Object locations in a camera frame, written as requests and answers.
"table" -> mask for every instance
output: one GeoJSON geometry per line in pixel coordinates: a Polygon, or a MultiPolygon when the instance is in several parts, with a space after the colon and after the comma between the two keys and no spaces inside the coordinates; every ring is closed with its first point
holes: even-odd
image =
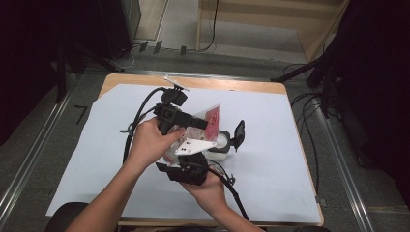
{"type": "MultiPolygon", "coordinates": [[[[208,102],[219,102],[221,129],[226,131],[233,131],[239,118],[245,119],[247,137],[244,144],[237,154],[230,151],[221,164],[236,177],[234,188],[239,192],[251,221],[259,226],[323,223],[282,84],[172,78],[192,88],[187,93],[188,100],[181,107],[185,112],[193,114],[206,109],[208,102]],[[253,107],[266,108],[258,115],[259,120],[251,120],[259,114],[252,112],[253,107]],[[261,124],[267,116],[272,118],[272,125],[261,124]],[[277,145],[267,146],[267,139],[275,140],[277,145]]],[[[77,148],[47,211],[48,216],[66,202],[90,202],[106,186],[122,164],[127,135],[118,130],[132,121],[145,96],[154,89],[153,85],[170,86],[163,76],[110,74],[106,78],[100,98],[92,107],[77,148]]],[[[148,101],[147,108],[159,99],[157,96],[148,101]]],[[[226,198],[230,207],[239,212],[228,191],[226,198]]],[[[155,165],[148,167],[138,180],[119,224],[217,225],[197,206],[193,197],[178,183],[170,182],[155,165]]]]}
{"type": "MultiPolygon", "coordinates": [[[[349,0],[220,0],[217,21],[294,29],[308,61],[335,33],[349,0]]],[[[196,49],[200,46],[201,20],[214,20],[217,0],[200,0],[196,49]]]]}

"black clip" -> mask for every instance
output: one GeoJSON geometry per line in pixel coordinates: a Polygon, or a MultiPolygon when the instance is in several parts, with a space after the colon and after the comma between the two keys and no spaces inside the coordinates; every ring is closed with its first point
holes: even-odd
{"type": "Polygon", "coordinates": [[[120,132],[121,133],[126,133],[127,132],[129,134],[129,136],[133,137],[132,126],[133,126],[133,123],[130,123],[126,130],[120,130],[120,132]]]}

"black cable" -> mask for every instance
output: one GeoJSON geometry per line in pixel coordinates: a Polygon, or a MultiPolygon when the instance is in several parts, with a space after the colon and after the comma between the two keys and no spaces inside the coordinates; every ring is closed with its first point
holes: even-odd
{"type": "Polygon", "coordinates": [[[216,172],[215,170],[211,169],[210,167],[208,167],[208,171],[210,171],[211,173],[213,173],[214,175],[218,176],[220,178],[220,180],[223,182],[223,184],[229,189],[229,191],[232,193],[233,198],[236,201],[236,204],[238,204],[239,210],[242,213],[242,216],[246,219],[249,220],[247,212],[245,211],[244,206],[242,205],[241,199],[239,198],[239,194],[238,192],[229,184],[229,182],[223,178],[223,176],[221,176],[218,172],[216,172]]]}
{"type": "MultiPolygon", "coordinates": [[[[316,111],[318,108],[320,108],[320,103],[311,104],[311,105],[307,108],[307,110],[310,109],[312,106],[316,106],[316,105],[319,105],[319,106],[315,107],[314,110],[313,110],[313,112],[316,111]]],[[[296,126],[298,126],[299,121],[302,119],[302,117],[303,117],[303,114],[301,114],[301,116],[299,116],[298,120],[296,121],[296,126]]]]}
{"type": "Polygon", "coordinates": [[[129,125],[129,128],[128,128],[128,133],[129,133],[129,135],[128,135],[128,137],[127,137],[126,146],[125,146],[125,148],[124,148],[123,162],[126,161],[127,156],[128,156],[128,153],[129,153],[129,151],[130,151],[131,141],[132,141],[132,138],[133,138],[133,131],[135,131],[136,126],[138,126],[139,119],[141,118],[141,117],[140,117],[140,114],[141,114],[142,109],[145,107],[145,104],[148,102],[149,99],[151,99],[151,97],[152,97],[155,93],[157,93],[158,91],[164,91],[164,92],[165,92],[165,90],[166,90],[166,89],[163,88],[163,87],[160,87],[160,88],[157,88],[157,89],[153,90],[153,91],[145,98],[144,102],[143,102],[142,105],[139,107],[138,112],[137,112],[136,115],[135,115],[135,118],[133,119],[132,123],[129,125]]]}
{"type": "Polygon", "coordinates": [[[303,66],[303,65],[305,65],[305,64],[302,64],[302,63],[301,64],[291,64],[291,65],[288,65],[285,68],[283,68],[282,72],[283,72],[284,75],[286,75],[285,71],[287,70],[287,68],[292,67],[292,66],[303,66]]]}
{"type": "Polygon", "coordinates": [[[220,0],[217,0],[217,6],[215,7],[215,15],[214,15],[214,25],[213,25],[213,30],[212,30],[212,40],[209,43],[209,45],[203,49],[199,49],[198,52],[204,52],[206,50],[209,49],[209,47],[211,47],[211,45],[214,43],[214,39],[215,39],[215,24],[217,23],[217,14],[218,14],[218,5],[220,4],[220,0]]]}
{"type": "Polygon", "coordinates": [[[307,97],[307,96],[311,96],[311,95],[314,95],[315,97],[317,97],[317,96],[320,96],[320,95],[322,95],[322,94],[321,94],[321,93],[306,93],[306,94],[298,95],[298,96],[296,96],[296,97],[292,100],[292,102],[290,103],[290,107],[293,107],[293,105],[294,105],[296,102],[298,102],[299,100],[301,100],[301,99],[303,99],[303,98],[305,98],[305,97],[307,97]]]}
{"type": "Polygon", "coordinates": [[[156,105],[156,106],[151,107],[150,109],[148,109],[147,112],[141,114],[141,116],[139,117],[139,120],[138,120],[138,122],[137,122],[136,124],[138,125],[138,124],[145,118],[145,116],[147,116],[147,114],[148,114],[149,112],[151,112],[151,111],[153,111],[154,109],[157,109],[157,108],[159,108],[159,107],[160,107],[160,105],[156,105]]]}
{"type": "Polygon", "coordinates": [[[203,166],[201,164],[198,163],[193,163],[193,162],[184,162],[184,165],[188,165],[188,166],[196,166],[196,167],[200,167],[200,168],[206,168],[209,172],[211,172],[212,174],[216,175],[217,177],[220,178],[220,180],[223,182],[223,184],[229,189],[229,191],[232,193],[233,198],[235,199],[236,204],[239,207],[239,210],[242,213],[242,216],[246,219],[249,220],[247,212],[245,211],[244,205],[242,205],[241,199],[239,198],[239,194],[238,192],[233,188],[233,186],[228,182],[228,180],[226,180],[225,178],[223,178],[223,176],[221,176],[217,171],[215,171],[214,169],[212,169],[209,166],[203,166]]]}
{"type": "Polygon", "coordinates": [[[225,169],[222,167],[222,165],[220,165],[219,163],[217,163],[216,161],[211,160],[211,159],[207,159],[207,161],[210,161],[210,162],[212,162],[213,164],[216,164],[218,167],[220,167],[220,169],[222,169],[222,171],[223,171],[223,175],[226,177],[227,180],[229,180],[229,176],[228,176],[228,174],[226,173],[225,169]]]}
{"type": "Polygon", "coordinates": [[[306,128],[307,128],[307,133],[308,133],[308,136],[309,136],[309,138],[310,138],[310,142],[311,142],[311,146],[312,146],[312,148],[313,148],[313,153],[314,153],[314,158],[315,158],[315,165],[316,165],[316,186],[315,186],[315,190],[316,190],[316,194],[318,195],[319,194],[319,161],[318,161],[318,157],[317,157],[317,151],[316,151],[316,145],[315,145],[315,143],[314,143],[314,141],[313,141],[313,137],[312,137],[312,135],[311,135],[311,133],[310,133],[310,129],[309,129],[309,127],[308,127],[308,123],[306,122],[306,114],[305,114],[305,110],[306,110],[306,106],[308,105],[308,103],[310,102],[310,101],[312,101],[314,98],[316,98],[317,96],[313,96],[313,97],[310,97],[306,102],[305,102],[305,104],[304,104],[304,107],[303,107],[303,111],[302,111],[302,114],[303,114],[303,116],[304,116],[304,122],[302,123],[302,127],[305,125],[306,126],[306,128]]]}

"finger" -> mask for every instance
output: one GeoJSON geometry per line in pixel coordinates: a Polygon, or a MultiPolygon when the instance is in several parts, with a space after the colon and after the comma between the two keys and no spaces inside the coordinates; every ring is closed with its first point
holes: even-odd
{"type": "Polygon", "coordinates": [[[179,128],[165,136],[166,141],[171,145],[174,143],[176,140],[180,139],[185,133],[184,128],[179,128]]]}
{"type": "Polygon", "coordinates": [[[160,121],[158,120],[158,117],[157,117],[157,116],[151,118],[150,120],[147,120],[147,122],[150,122],[150,123],[153,123],[153,124],[156,124],[156,125],[159,125],[159,124],[160,124],[160,121]]]}

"black equipment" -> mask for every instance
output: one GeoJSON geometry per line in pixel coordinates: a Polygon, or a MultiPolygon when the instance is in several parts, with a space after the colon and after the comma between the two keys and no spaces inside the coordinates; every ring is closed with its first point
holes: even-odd
{"type": "Polygon", "coordinates": [[[181,167],[169,167],[166,164],[156,162],[161,172],[166,172],[169,180],[200,186],[206,180],[208,174],[208,161],[202,153],[179,156],[181,167]]]}
{"type": "Polygon", "coordinates": [[[132,48],[141,18],[138,0],[59,2],[61,29],[69,41],[108,59],[132,48]]]}
{"type": "Polygon", "coordinates": [[[172,105],[176,104],[178,106],[181,106],[185,102],[187,96],[182,92],[182,90],[183,88],[178,85],[175,85],[173,89],[165,89],[161,87],[155,89],[147,96],[145,101],[142,103],[141,107],[139,107],[135,119],[132,123],[130,123],[128,129],[126,130],[129,136],[127,138],[126,148],[124,150],[123,162],[127,159],[133,137],[133,132],[135,131],[136,126],[140,123],[142,118],[145,117],[145,115],[152,110],[155,110],[154,114],[156,114],[160,120],[158,128],[163,135],[168,134],[168,131],[174,125],[178,125],[181,127],[196,127],[204,130],[206,129],[206,127],[208,126],[207,121],[198,119],[192,115],[189,115],[188,113],[184,113],[179,108],[172,105]],[[156,106],[152,107],[146,113],[141,115],[142,109],[144,108],[147,101],[158,91],[163,91],[163,94],[161,96],[162,103],[156,104],[156,106]]]}

